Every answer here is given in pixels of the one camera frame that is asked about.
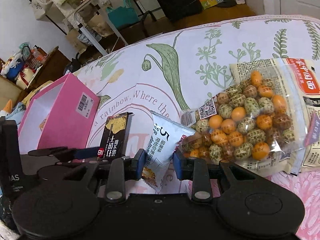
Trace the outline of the black cracker packet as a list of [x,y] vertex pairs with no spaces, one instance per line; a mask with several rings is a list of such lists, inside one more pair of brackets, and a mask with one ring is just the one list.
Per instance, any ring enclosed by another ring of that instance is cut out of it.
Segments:
[[127,142],[131,115],[133,115],[132,112],[124,112],[107,118],[98,150],[98,159],[111,163],[114,159],[125,155],[124,146]]

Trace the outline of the white snack packet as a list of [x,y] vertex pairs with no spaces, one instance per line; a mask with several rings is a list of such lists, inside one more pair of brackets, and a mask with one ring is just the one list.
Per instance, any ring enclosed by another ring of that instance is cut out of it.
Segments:
[[160,192],[162,181],[172,160],[173,153],[184,138],[194,135],[195,130],[174,122],[159,113],[151,112],[153,128],[146,147],[146,161],[142,178]]

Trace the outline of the clear bag coated peanuts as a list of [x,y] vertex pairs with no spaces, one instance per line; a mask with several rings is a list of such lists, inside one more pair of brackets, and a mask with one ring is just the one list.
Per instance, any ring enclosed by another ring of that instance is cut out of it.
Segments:
[[319,64],[285,58],[230,66],[234,84],[181,122],[186,157],[232,161],[261,176],[319,168]]

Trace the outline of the pink cardboard box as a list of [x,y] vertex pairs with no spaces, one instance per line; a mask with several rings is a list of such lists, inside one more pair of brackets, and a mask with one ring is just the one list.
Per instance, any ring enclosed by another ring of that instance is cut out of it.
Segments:
[[69,73],[34,95],[18,129],[20,154],[66,146],[84,148],[100,98]]

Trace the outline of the blue blanket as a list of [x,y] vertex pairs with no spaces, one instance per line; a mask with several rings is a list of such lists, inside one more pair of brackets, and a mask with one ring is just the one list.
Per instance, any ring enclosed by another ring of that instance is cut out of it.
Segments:
[[26,106],[23,103],[19,102],[14,108],[14,110],[5,118],[7,120],[14,120],[16,124],[19,125],[22,121],[25,111],[26,111]]

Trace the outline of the wooden nightstand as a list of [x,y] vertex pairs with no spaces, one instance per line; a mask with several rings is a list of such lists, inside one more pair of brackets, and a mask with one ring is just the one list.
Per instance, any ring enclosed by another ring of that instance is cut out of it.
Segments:
[[47,81],[56,81],[64,75],[65,68],[71,61],[55,47],[45,58],[43,65],[37,69],[29,85],[25,89],[26,92],[40,87]]

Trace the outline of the floral bed sheet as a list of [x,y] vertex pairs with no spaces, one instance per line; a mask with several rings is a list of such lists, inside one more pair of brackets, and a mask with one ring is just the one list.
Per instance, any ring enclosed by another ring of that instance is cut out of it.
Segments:
[[233,83],[229,65],[272,58],[319,64],[319,20],[263,15],[209,23],[124,47],[81,68],[76,76],[102,97],[87,146],[97,146],[106,118],[134,113],[127,155],[146,146],[151,111],[177,120]]

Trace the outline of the brown paper bag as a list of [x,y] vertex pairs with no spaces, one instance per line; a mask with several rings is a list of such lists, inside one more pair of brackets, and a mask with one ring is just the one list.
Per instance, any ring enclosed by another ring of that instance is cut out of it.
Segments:
[[114,32],[110,26],[106,23],[103,17],[99,14],[95,14],[88,22],[87,25],[98,33],[101,37],[108,37]]

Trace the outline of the wooden rolling desk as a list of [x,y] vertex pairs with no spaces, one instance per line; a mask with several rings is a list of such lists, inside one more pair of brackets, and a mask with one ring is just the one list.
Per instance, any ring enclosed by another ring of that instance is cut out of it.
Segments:
[[[148,16],[151,17],[153,22],[156,22],[159,19],[157,16],[157,11],[162,11],[161,7],[159,7],[159,3],[156,0],[130,1],[133,2],[133,9],[135,9],[139,17],[138,23],[141,25],[144,36],[149,37],[144,22]],[[107,7],[112,7],[115,4],[114,0],[52,0],[52,2],[63,14],[65,20],[80,33],[83,33],[91,42],[93,42],[93,46],[95,46],[95,48],[97,48],[102,55],[106,55],[107,53],[103,52],[103,47],[99,44],[99,42],[94,40],[93,35],[89,33],[90,27],[87,25],[87,22],[95,14],[100,14],[113,30],[114,34],[116,34],[116,36],[121,39],[126,46],[128,45],[127,41],[119,32],[119,29],[117,29],[109,20],[106,12]]]

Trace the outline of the teal tote bag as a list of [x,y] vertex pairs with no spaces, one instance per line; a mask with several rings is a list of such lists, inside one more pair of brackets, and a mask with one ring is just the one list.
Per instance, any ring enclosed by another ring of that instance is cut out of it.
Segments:
[[106,12],[109,20],[117,29],[139,22],[139,17],[131,6],[130,0],[123,0],[123,6],[116,9],[107,7]]

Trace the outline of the canvas tote bag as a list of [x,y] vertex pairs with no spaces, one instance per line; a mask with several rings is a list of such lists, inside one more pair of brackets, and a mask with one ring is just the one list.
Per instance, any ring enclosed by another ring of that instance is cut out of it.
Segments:
[[43,20],[52,7],[52,0],[31,0],[31,7],[37,21]]

